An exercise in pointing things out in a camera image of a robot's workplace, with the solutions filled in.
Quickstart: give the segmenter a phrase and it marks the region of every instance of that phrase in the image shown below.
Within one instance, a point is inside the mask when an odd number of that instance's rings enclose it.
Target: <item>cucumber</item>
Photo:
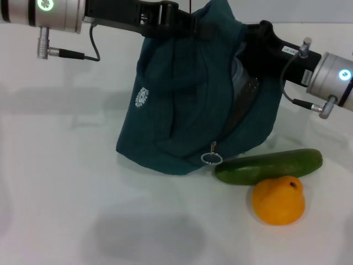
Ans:
[[[269,178],[305,176],[319,169],[322,162],[320,151],[299,149],[227,161],[216,167],[215,175],[231,185],[256,185]]]

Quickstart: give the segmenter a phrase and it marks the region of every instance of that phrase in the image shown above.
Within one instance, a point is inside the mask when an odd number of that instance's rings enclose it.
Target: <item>white table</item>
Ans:
[[[53,33],[53,46],[91,54],[83,36]],[[351,59],[353,25],[275,25],[279,37]],[[249,187],[209,168],[169,177],[117,155],[142,38],[97,28],[101,63],[35,58],[37,29],[0,28],[0,264],[346,265],[353,260],[353,113],[330,119],[283,100],[274,132],[248,154],[317,148],[318,172],[302,178],[304,217],[259,222]],[[322,103],[288,84],[288,93]]]

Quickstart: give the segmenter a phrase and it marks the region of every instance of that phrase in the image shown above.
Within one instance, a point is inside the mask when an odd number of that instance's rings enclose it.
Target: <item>teal fabric bag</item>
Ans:
[[[226,0],[211,0],[194,15],[216,26],[211,40],[144,41],[116,147],[139,165],[165,174],[184,175],[205,166],[201,156],[214,141],[224,159],[260,145],[272,131],[281,99],[279,77],[260,79],[251,108],[225,134],[235,104],[231,65],[247,27],[235,20]]]

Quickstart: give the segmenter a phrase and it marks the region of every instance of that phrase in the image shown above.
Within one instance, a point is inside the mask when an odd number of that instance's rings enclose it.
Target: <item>bag logo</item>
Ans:
[[[136,107],[141,107],[144,105],[148,98],[149,91],[145,89],[144,87],[141,88],[140,92],[137,94],[136,100],[135,100],[135,106]]]

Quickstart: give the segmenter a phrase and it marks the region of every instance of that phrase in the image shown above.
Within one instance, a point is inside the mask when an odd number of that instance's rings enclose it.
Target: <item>orange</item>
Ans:
[[[259,182],[253,191],[252,205],[257,216],[271,225],[288,225],[305,210],[303,184],[286,176]]]

